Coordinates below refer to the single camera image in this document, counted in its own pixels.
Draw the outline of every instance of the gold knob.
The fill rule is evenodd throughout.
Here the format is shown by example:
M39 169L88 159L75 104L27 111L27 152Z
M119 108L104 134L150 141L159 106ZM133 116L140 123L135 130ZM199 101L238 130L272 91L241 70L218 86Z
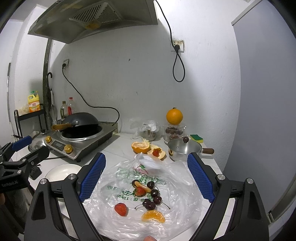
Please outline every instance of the gold knob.
M69 154L73 151L73 147L70 144L68 144L68 145L65 145L64 150L67 154Z
M52 138L50 136L45 137L45 141L46 143L50 143L52 140Z

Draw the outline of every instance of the gray door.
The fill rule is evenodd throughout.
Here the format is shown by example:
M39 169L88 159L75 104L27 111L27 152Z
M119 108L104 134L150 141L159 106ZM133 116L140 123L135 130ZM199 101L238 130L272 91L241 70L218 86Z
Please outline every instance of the gray door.
M267 0L234 30L241 99L224 174L240 181L253 178L269 212L296 173L296 39Z

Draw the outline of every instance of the metal screw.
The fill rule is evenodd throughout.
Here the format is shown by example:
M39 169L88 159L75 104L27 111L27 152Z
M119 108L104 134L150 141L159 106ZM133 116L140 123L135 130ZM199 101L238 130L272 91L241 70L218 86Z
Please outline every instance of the metal screw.
M225 179L225 176L223 174L218 174L217 177L218 177L219 180L224 180Z
M247 179L247 182L248 182L249 184L253 184L253 183L254 183L254 180L251 179L251 178L248 178L248 179Z
M45 178L40 180L40 184L45 184L47 182L47 180Z
M72 173L68 176L68 179L70 179L70 180L73 180L74 178L76 178L76 174Z

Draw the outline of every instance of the black rack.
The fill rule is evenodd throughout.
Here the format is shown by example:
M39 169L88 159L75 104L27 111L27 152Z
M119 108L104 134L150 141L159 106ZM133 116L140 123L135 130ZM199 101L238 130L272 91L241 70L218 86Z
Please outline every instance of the black rack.
M26 120L26 119L35 117L35 116L38 116L39 124L40 124L40 129L43 129L42 128L42 124L41 124L40 115L43 115L44 116L46 130L48 130L48 126L47 126L46 118L45 118L45 110L44 110L43 104L40 104L40 106L42 106L42 109L41 110L34 111L34 112L31 112L31 113L28 113L28 114L24 114L24 115L21 115L21 116L19 116L18 110L15 110L13 112L14 113L14 116L15 116L15 126L17 128L17 136L14 135L14 137L20 138L20 139L23 138L22 128L20 126L20 122L23 121L23 120Z

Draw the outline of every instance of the whole orange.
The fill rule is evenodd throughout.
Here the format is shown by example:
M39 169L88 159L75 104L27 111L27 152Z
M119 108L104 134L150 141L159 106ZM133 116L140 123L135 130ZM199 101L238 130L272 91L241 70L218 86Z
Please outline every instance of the whole orange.
M183 114L180 110L173 108L168 111L166 118L171 125L178 125L183 120Z

